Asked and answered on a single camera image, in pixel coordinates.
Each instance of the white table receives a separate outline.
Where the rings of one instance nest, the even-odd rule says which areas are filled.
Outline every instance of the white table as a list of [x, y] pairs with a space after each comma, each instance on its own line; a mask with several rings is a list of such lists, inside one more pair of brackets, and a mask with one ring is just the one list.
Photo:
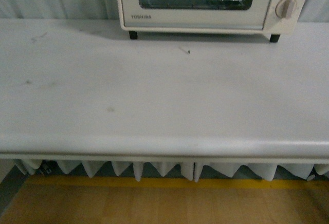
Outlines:
[[270, 44], [0, 20], [0, 158], [329, 163], [329, 24]]

